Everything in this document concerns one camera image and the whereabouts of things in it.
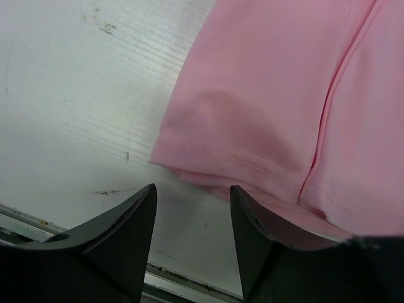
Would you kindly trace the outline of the pink t shirt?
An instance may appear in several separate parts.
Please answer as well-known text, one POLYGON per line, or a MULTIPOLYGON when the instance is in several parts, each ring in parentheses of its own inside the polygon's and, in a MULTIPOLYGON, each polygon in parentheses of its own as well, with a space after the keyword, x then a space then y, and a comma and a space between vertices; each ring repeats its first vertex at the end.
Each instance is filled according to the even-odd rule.
POLYGON ((150 162, 311 232, 403 234, 403 2, 217 1, 150 162))

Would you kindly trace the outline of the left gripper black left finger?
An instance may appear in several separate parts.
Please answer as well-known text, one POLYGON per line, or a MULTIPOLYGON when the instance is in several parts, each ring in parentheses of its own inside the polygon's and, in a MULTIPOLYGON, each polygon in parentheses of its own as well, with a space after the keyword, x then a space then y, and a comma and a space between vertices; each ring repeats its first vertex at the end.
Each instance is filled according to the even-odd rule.
POLYGON ((1 245, 1 302, 139 302, 156 212, 149 184, 44 242, 1 245))

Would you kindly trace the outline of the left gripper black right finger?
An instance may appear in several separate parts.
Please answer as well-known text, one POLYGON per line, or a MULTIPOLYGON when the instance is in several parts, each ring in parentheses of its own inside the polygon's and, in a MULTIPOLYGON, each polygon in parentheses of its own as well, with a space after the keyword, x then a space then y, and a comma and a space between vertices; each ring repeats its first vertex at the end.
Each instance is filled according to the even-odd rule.
POLYGON ((402 302, 403 238, 335 242, 230 188, 244 302, 402 302))

